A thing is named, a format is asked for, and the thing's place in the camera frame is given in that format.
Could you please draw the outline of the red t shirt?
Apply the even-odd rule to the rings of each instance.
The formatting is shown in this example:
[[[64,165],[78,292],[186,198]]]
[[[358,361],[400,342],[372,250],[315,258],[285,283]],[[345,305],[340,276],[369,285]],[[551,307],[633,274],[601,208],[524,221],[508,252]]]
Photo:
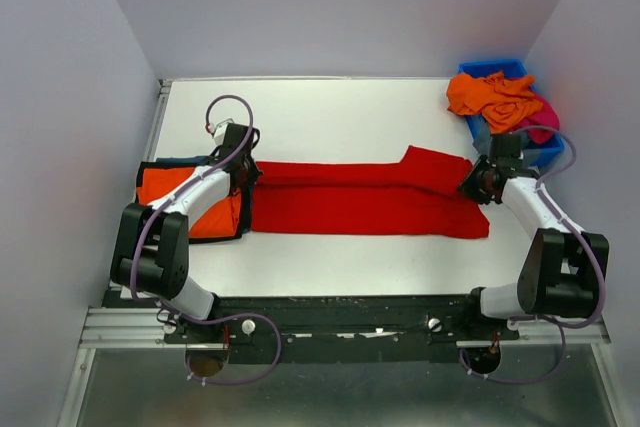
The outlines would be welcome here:
[[[470,161],[410,146],[394,163],[261,161],[253,190],[256,232],[440,235],[483,239],[490,224],[458,191]]]

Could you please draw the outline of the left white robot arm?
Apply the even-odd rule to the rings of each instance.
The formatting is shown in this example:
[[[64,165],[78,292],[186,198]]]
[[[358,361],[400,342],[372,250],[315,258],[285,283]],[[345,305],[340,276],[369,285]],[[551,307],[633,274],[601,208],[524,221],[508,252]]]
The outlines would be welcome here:
[[[203,223],[196,239],[218,242],[249,230],[253,187],[261,175],[252,157],[259,140],[257,128],[228,124],[221,144],[184,181],[147,205],[129,204],[121,216],[110,280],[133,298],[156,297],[201,342],[214,340],[226,320],[215,312],[219,296],[189,273],[190,231]]]

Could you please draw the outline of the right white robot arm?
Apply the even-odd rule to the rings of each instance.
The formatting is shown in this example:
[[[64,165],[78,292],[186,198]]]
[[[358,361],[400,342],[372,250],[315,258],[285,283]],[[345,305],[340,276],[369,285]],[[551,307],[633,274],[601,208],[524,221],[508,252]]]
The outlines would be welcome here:
[[[506,206],[531,239],[515,282],[469,294],[472,307],[459,318],[471,338],[493,331],[496,319],[544,319],[582,329],[601,316],[609,242],[573,221],[552,199],[545,180],[525,165],[521,135],[507,133],[490,137],[488,153],[480,155],[458,187],[478,204]]]

